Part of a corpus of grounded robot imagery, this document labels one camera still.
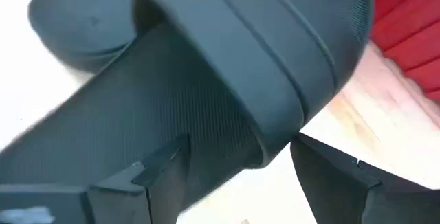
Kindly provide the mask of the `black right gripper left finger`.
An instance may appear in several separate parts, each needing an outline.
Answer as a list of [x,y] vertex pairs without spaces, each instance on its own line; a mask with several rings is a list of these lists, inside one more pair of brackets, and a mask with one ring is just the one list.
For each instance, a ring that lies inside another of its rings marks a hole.
[[3,184],[1,222],[175,224],[184,208],[190,138],[179,135],[128,168],[89,186]]

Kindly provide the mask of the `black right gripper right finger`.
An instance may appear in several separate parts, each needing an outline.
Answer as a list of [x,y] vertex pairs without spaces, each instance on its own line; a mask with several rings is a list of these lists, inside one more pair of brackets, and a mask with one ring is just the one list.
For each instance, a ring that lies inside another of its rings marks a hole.
[[305,134],[290,144],[317,223],[439,224],[439,191],[360,161]]

